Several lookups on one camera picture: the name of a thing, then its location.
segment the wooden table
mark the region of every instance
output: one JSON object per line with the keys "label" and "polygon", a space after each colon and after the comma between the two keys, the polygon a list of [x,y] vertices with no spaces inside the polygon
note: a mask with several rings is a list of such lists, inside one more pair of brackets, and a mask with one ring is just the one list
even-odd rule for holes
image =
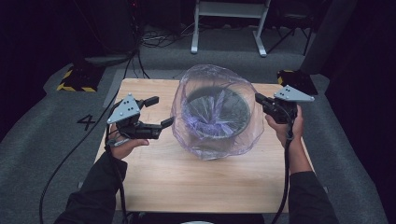
{"label": "wooden table", "polygon": [[[266,96],[282,88],[253,86]],[[136,100],[159,96],[160,102],[144,107],[140,116],[145,123],[159,124],[170,117],[177,87],[178,80],[128,78],[122,81],[116,102],[128,92]],[[148,147],[138,147],[124,159],[129,164],[124,180],[127,210],[275,213],[284,188],[284,149],[264,123],[264,133],[248,153],[213,161],[199,160],[180,146],[171,127],[164,129],[160,139],[150,140]],[[103,152],[104,141],[96,159]]]}

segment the black sleeve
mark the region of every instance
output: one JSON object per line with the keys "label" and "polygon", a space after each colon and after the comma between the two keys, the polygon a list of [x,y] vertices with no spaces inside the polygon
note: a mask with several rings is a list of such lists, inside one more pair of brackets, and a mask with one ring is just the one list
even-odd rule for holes
{"label": "black sleeve", "polygon": [[324,188],[314,172],[290,176],[290,223],[339,223]]}
{"label": "black sleeve", "polygon": [[[113,164],[120,175],[115,173]],[[128,164],[117,160],[105,152],[93,165],[81,189],[69,196],[66,209],[55,223],[111,223],[116,208],[116,193],[120,188],[120,178],[125,178]]]}

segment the transparent plastic bag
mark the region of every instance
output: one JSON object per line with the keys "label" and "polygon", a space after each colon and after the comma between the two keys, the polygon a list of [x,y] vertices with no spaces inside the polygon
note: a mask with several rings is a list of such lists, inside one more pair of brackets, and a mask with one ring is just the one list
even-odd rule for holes
{"label": "transparent plastic bag", "polygon": [[229,69],[195,65],[180,80],[172,104],[174,137],[201,160],[250,151],[264,131],[255,93],[250,82]]}

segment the chair leg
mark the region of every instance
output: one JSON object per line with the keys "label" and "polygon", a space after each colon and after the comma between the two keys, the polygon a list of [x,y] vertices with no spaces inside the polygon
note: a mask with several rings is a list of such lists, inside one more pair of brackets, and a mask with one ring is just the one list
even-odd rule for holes
{"label": "chair leg", "polygon": [[309,40],[311,39],[311,35],[312,35],[312,27],[309,28],[309,34],[308,34],[308,38],[307,38],[307,40],[306,40],[306,44],[305,44],[305,48],[304,48],[304,53],[303,53],[304,56],[305,56],[305,54],[306,54],[306,50],[308,49]]}
{"label": "chair leg", "polygon": [[268,51],[267,54],[269,54],[276,46],[278,46],[286,37],[288,37],[291,33],[293,33],[294,30],[290,30],[286,35],[284,35],[279,41],[277,41],[276,44],[274,44]]}

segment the hand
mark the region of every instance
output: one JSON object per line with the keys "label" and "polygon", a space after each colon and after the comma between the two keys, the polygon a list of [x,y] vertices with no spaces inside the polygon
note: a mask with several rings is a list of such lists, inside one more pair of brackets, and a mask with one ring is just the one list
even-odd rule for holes
{"label": "hand", "polygon": [[[276,137],[284,147],[286,144],[286,134],[288,130],[288,124],[278,124],[270,115],[265,115],[265,119],[268,125],[276,131]],[[301,140],[304,132],[304,119],[303,111],[299,105],[297,105],[297,118],[294,120],[293,124],[293,135],[294,139]]]}
{"label": "hand", "polygon": [[[110,136],[108,137],[109,139],[115,138],[116,136],[120,135],[116,130],[117,130],[116,125],[112,124],[110,128]],[[123,136],[119,136],[117,138],[117,141],[119,142],[124,139],[126,138]],[[148,145],[149,145],[148,139],[131,139],[120,146],[112,147],[111,153],[114,158],[122,160],[125,157],[127,157],[129,154],[131,154],[132,150],[134,150],[135,147],[148,146]]]}

